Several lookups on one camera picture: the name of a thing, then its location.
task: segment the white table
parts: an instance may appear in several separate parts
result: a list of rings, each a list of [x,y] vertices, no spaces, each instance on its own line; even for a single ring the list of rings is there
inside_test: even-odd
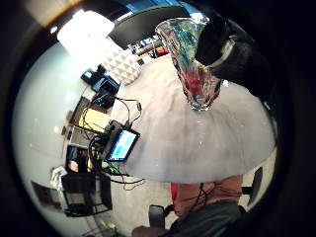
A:
[[[210,110],[197,113],[186,101],[169,55],[141,67],[118,97],[136,99],[142,116],[133,124],[141,135],[127,162],[134,177],[200,183],[244,174],[273,152],[273,125],[258,98],[239,85],[221,86]],[[136,104],[127,103],[131,117]],[[127,109],[116,101],[112,119],[125,122]]]

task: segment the floor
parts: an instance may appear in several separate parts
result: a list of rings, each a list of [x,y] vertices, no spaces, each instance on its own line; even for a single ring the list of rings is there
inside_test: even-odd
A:
[[[251,186],[254,173],[259,167],[263,167],[263,179],[254,202],[248,206],[249,197],[241,196],[239,204],[246,210],[252,208],[260,200],[269,186],[274,172],[277,150],[263,164],[255,167],[253,170],[244,175],[243,186]],[[127,181],[134,181],[135,178],[128,178]],[[96,220],[99,226],[104,229],[105,226],[113,224],[119,234],[130,236],[133,228],[139,225],[149,226],[148,207],[150,204],[167,206],[170,204],[170,184],[146,180],[145,184],[136,187],[132,191],[125,191],[120,184],[112,183],[113,210],[99,214]],[[172,212],[166,219],[166,227],[169,228],[171,223],[176,219]]]

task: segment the clear glass vase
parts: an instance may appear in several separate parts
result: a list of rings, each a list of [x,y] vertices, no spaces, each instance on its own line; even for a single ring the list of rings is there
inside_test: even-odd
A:
[[[209,67],[195,60],[198,37],[204,26],[205,22],[176,18],[156,27],[156,34],[171,54],[188,102],[196,111],[209,109],[219,95],[221,84]]]

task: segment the white wall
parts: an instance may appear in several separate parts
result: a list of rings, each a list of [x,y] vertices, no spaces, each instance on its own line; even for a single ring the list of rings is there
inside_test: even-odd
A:
[[[13,117],[13,144],[17,168],[34,204],[44,218],[63,236],[81,236],[95,226],[92,217],[66,217],[42,207],[31,181],[50,187],[49,171],[64,165],[60,135],[66,115],[74,110],[86,84],[80,67],[61,44],[44,53],[27,74],[20,89]]]

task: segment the monitor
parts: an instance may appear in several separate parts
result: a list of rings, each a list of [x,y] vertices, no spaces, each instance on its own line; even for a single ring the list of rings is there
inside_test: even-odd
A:
[[[122,128],[117,134],[116,140],[107,156],[110,162],[124,162],[135,145],[139,133],[127,128]]]

